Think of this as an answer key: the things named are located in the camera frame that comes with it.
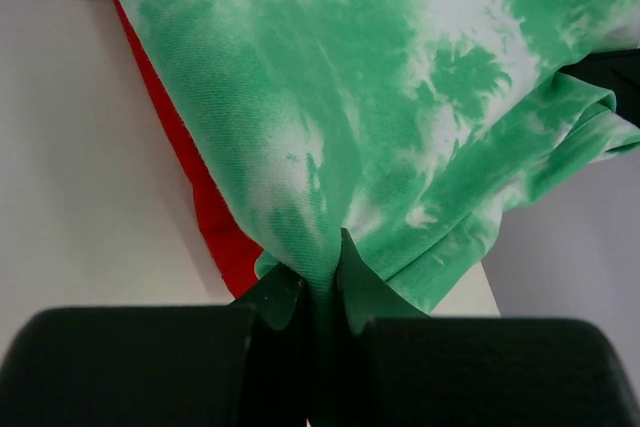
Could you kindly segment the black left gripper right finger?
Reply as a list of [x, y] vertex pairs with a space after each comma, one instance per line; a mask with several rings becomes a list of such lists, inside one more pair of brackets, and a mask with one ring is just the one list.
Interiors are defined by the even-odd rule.
[[332, 353], [314, 426], [635, 426], [606, 336], [577, 319], [432, 317], [389, 287], [350, 234], [332, 282]]

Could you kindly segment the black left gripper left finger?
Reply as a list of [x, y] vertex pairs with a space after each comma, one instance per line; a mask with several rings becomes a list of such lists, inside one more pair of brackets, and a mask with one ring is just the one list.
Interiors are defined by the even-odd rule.
[[64, 307], [1, 365], [5, 426], [302, 426], [308, 289], [284, 266], [228, 305]]

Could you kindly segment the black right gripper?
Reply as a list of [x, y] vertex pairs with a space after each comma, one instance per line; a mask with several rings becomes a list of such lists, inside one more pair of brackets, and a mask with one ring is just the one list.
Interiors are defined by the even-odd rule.
[[591, 53], [570, 63], [559, 65], [559, 71], [594, 87], [612, 93], [587, 110], [587, 119], [597, 118], [608, 107], [635, 127], [639, 126], [639, 48]]

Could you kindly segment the green tie-dye trousers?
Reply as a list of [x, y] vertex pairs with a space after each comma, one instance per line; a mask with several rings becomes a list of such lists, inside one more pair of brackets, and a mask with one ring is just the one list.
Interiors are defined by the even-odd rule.
[[639, 0], [119, 0], [239, 227], [326, 316], [348, 231], [430, 311], [502, 215], [639, 142], [565, 75]]

